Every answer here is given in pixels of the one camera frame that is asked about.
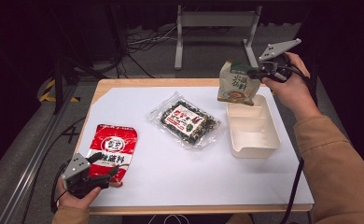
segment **red food packet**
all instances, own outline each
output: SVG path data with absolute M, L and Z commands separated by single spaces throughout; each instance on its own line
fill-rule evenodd
M 106 175 L 119 165 L 119 171 L 110 181 L 121 186 L 133 158 L 137 133 L 134 128 L 99 124 L 92 139 L 88 158 L 101 151 L 103 157 L 90 167 L 89 176 Z

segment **brown sleeve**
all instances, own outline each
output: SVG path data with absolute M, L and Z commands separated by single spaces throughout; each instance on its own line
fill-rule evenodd
M 326 116 L 294 127 L 315 199 L 315 223 L 364 223 L 364 161 Z
M 60 205 L 54 218 L 53 224 L 88 224 L 89 209 L 78 209 Z

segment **hand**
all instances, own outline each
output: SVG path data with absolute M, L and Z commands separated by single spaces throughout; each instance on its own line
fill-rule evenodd
M 66 191 L 66 189 L 63 187 L 63 180 L 60 177 L 57 182 L 57 189 L 60 195 L 62 195 Z M 75 197 L 69 192 L 65 192 L 65 194 L 60 198 L 59 203 L 60 205 L 67 207 L 88 209 L 92 201 L 94 201 L 94 199 L 98 196 L 100 192 L 101 188 L 97 187 L 82 199 Z
M 305 76 L 310 77 L 310 73 L 299 55 L 290 52 L 286 52 L 286 55 L 289 57 L 291 64 L 298 67 Z M 275 92 L 283 105 L 292 110 L 297 121 L 321 115 L 306 84 L 298 75 L 293 73 L 284 83 L 267 77 L 264 77 L 261 81 Z

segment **white plastic container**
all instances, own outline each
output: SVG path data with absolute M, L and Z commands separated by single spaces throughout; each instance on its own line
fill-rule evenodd
M 257 94 L 253 106 L 227 104 L 231 153 L 237 158 L 268 158 L 280 147 L 266 98 Z

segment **tan jacket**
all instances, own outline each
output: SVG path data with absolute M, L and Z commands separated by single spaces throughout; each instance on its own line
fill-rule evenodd
M 316 224 L 364 224 L 364 161 L 326 116 L 299 121 L 295 134 L 315 199 Z M 88 223 L 89 210 L 60 207 L 53 223 Z

